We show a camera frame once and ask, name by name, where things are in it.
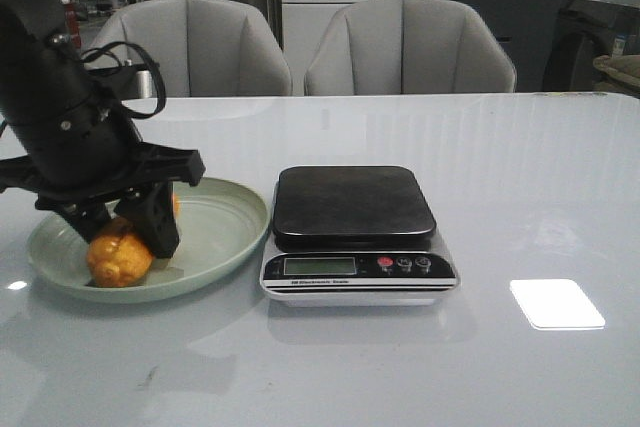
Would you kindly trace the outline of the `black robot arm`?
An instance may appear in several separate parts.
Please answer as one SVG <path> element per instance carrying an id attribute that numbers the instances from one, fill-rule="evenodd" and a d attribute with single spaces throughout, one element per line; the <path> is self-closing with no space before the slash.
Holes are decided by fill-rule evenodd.
<path id="1" fill-rule="evenodd" d="M 1 0 L 1 114 L 25 151 L 2 162 L 3 188 L 33 192 L 86 241 L 117 214 L 174 254 L 173 185 L 199 183 L 201 156 L 143 141 L 138 113 L 86 69 L 61 0 Z"/>

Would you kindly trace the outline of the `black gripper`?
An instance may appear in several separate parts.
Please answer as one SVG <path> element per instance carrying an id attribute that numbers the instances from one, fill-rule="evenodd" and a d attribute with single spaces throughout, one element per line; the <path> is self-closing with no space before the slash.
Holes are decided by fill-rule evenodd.
<path id="1" fill-rule="evenodd" d="M 58 186 L 47 180 L 28 156 L 1 162 L 1 189 L 25 190 L 55 205 L 58 214 L 87 243 L 112 220 L 109 204 L 121 199 L 115 213 L 132 223 L 151 253 L 171 258 L 180 242 L 173 206 L 173 183 L 194 187 L 203 178 L 205 165 L 197 150 L 185 150 L 148 142 L 135 146 L 116 168 L 95 180 Z"/>

